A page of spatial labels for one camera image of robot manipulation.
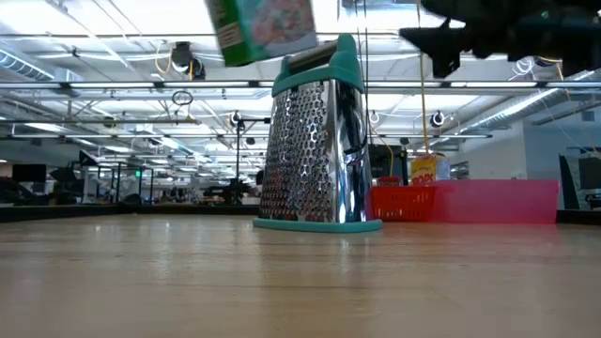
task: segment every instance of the green cardboard box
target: green cardboard box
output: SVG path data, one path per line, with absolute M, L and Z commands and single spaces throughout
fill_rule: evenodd
M 208 0 L 226 67 L 317 45 L 311 0 Z

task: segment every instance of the teal grater handle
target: teal grater handle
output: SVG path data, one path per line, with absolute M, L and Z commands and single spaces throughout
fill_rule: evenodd
M 275 78 L 271 95 L 278 96 L 288 89 L 318 81 L 338 80 L 352 85 L 362 94 L 365 91 L 361 66 L 357 60 L 357 45 L 350 34 L 341 34 L 335 44 L 317 47 L 282 60 L 282 70 Z M 328 64 L 327 67 L 310 69 Z

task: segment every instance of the ceiling pipe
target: ceiling pipe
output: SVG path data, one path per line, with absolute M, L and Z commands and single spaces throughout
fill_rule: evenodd
M 52 81 L 54 75 L 35 65 L 27 55 L 11 51 L 7 46 L 0 45 L 0 68 L 12 70 L 24 78 L 33 81 Z
M 565 81 L 599 81 L 601 80 L 601 69 L 596 71 L 585 71 L 572 75 Z M 542 89 L 535 94 L 526 97 L 516 97 L 509 99 L 478 116 L 487 116 L 479 121 L 474 121 L 476 116 L 470 121 L 462 123 L 462 127 L 452 128 L 445 133 L 462 134 L 479 131 L 482 128 L 493 130 L 501 126 L 507 126 L 512 122 L 523 119 L 529 115 L 540 112 L 546 107 L 552 107 L 567 100 L 565 89 L 553 88 Z

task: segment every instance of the computer screen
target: computer screen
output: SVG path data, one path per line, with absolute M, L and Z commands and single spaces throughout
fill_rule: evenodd
M 601 189 L 601 160 L 597 158 L 578 160 L 580 167 L 580 188 L 583 190 Z
M 12 180 L 15 182 L 45 182 L 46 164 L 13 164 Z

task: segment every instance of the teal grater base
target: teal grater base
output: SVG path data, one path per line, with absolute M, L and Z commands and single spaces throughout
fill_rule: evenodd
M 382 220 L 353 223 L 320 223 L 280 221 L 256 218 L 253 220 L 253 225 L 254 227 L 258 228 L 273 230 L 344 234 L 379 230 L 382 228 Z

